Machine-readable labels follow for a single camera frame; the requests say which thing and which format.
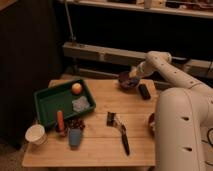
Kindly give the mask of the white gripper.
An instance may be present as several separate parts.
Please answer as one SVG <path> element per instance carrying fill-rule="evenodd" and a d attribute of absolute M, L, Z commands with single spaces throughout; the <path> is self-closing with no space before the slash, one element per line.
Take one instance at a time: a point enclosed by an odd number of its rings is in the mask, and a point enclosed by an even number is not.
<path fill-rule="evenodd" d="M 140 78 L 144 78 L 147 77 L 149 75 L 149 72 L 146 68 L 146 63 L 142 62 L 140 63 L 136 68 L 132 68 L 132 70 L 129 72 L 129 77 L 133 78 L 133 77 L 140 77 Z"/>

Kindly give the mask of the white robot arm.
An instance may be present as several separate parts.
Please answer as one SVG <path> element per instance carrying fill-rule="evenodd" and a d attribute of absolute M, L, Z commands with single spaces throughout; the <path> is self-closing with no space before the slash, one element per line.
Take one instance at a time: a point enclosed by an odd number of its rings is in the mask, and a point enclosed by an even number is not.
<path fill-rule="evenodd" d="M 173 85 L 155 109 L 156 171 L 206 171 L 201 126 L 213 126 L 213 88 L 171 64 L 168 52 L 150 51 L 130 76 L 157 71 Z"/>

